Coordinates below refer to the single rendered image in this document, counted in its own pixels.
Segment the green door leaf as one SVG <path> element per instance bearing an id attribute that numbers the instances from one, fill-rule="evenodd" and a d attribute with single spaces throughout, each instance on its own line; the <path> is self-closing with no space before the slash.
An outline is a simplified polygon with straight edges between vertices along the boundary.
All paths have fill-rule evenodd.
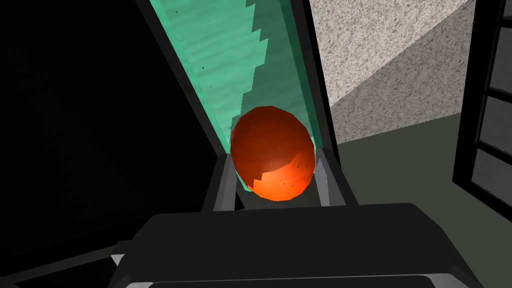
<path id="1" fill-rule="evenodd" d="M 149 0 L 225 151 L 239 118 L 274 106 L 322 148 L 293 4 L 302 0 Z"/>

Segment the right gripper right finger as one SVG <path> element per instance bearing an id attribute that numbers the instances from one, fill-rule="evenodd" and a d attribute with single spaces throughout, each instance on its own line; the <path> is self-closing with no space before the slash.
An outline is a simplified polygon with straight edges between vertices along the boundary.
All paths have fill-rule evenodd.
<path id="1" fill-rule="evenodd" d="M 358 201 L 332 150 L 316 150 L 315 181 L 322 207 L 357 206 Z"/>

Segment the orange round door knob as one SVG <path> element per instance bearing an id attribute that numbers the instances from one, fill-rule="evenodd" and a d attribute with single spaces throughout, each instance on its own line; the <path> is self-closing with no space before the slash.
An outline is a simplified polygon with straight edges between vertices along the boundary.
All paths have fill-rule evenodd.
<path id="1" fill-rule="evenodd" d="M 258 197 L 289 201 L 311 184 L 315 147 L 306 127 L 275 106 L 255 107 L 240 117 L 231 134 L 235 170 Z"/>

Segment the black framed window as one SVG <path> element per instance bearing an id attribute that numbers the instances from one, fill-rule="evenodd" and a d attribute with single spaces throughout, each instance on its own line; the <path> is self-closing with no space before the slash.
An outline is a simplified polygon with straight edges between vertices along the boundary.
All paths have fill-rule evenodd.
<path id="1" fill-rule="evenodd" d="M 512 223 L 512 0 L 476 0 L 452 180 Z"/>

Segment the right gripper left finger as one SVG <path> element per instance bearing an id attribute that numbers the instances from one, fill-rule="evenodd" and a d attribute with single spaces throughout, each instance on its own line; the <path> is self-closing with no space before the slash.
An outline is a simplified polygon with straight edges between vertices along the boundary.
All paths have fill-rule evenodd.
<path id="1" fill-rule="evenodd" d="M 240 180 L 230 154 L 220 154 L 215 163 L 202 212 L 237 211 L 245 208 L 237 188 Z"/>

